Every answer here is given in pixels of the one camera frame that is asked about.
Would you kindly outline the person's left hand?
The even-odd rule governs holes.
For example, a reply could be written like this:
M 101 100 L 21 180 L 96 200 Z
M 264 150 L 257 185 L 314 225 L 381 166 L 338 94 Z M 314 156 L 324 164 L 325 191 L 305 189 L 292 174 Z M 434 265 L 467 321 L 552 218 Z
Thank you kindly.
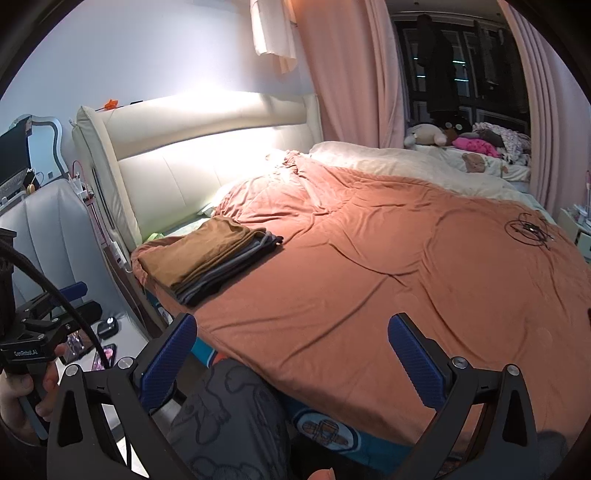
M 46 394 L 35 407 L 36 414 L 49 422 L 58 396 L 59 374 L 56 362 L 47 364 L 42 378 L 42 387 Z M 20 398 L 25 398 L 34 390 L 34 380 L 28 374 L 1 374 L 1 431 L 10 441 L 26 446 L 40 447 L 39 439 L 31 421 L 24 412 Z

